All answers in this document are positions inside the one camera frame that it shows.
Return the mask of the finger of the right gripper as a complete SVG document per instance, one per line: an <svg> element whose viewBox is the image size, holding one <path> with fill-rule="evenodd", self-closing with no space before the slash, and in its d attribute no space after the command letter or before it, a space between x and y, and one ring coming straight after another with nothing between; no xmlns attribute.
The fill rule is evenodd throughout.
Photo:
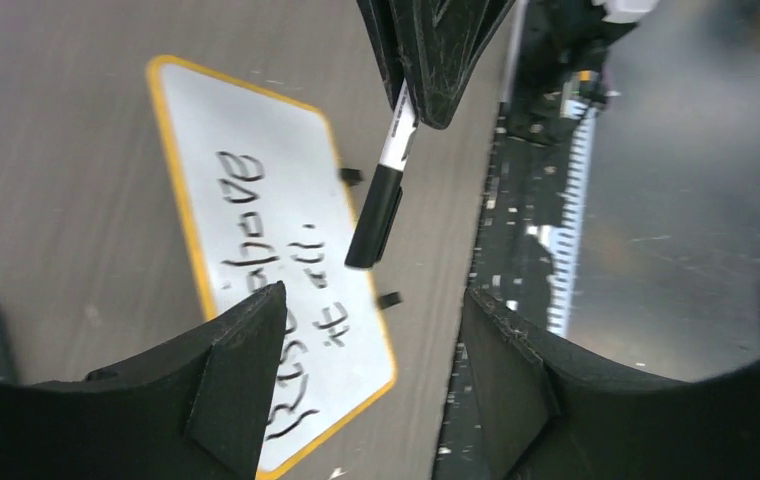
<svg viewBox="0 0 760 480"><path fill-rule="evenodd" d="M389 86L406 85L419 121L451 123L475 66L512 1L391 1Z"/></svg>
<svg viewBox="0 0 760 480"><path fill-rule="evenodd" d="M357 0L389 106L394 109L406 79L398 38L397 1Z"/></svg>

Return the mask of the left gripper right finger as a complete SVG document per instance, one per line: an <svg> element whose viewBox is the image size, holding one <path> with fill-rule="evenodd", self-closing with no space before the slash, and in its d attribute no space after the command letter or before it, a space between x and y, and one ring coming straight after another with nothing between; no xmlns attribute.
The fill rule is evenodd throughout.
<svg viewBox="0 0 760 480"><path fill-rule="evenodd" d="M760 360L699 382L614 362L467 289L494 479L760 479Z"/></svg>

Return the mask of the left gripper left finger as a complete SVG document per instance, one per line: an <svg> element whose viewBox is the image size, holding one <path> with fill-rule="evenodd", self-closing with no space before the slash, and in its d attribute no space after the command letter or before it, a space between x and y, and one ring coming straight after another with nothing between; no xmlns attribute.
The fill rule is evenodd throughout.
<svg viewBox="0 0 760 480"><path fill-rule="evenodd" d="M252 479L286 289L76 382L0 382L0 479Z"/></svg>

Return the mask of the black marker cap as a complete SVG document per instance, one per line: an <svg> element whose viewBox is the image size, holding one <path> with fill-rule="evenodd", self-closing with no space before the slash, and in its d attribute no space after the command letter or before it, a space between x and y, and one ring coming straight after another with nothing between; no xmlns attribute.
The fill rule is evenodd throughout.
<svg viewBox="0 0 760 480"><path fill-rule="evenodd" d="M371 269L383 256L402 199L403 173L378 164L358 218L345 265Z"/></svg>

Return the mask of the yellow framed whiteboard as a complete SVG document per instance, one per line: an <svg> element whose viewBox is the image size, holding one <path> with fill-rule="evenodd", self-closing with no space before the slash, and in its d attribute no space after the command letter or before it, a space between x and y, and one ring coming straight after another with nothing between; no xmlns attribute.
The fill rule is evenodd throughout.
<svg viewBox="0 0 760 480"><path fill-rule="evenodd" d="M278 479L386 394L397 360L317 108L160 55L146 76L206 318L283 283L287 325L257 475Z"/></svg>

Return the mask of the white whiteboard marker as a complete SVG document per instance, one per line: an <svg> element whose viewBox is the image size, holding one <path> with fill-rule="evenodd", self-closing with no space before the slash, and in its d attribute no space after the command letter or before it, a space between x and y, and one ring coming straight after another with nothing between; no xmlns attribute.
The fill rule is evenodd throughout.
<svg viewBox="0 0 760 480"><path fill-rule="evenodd" d="M409 86L407 82L404 81L395 104L392 122L378 161L379 165L399 172L404 171L411 149L413 135L416 132L418 124L419 120L411 99Z"/></svg>

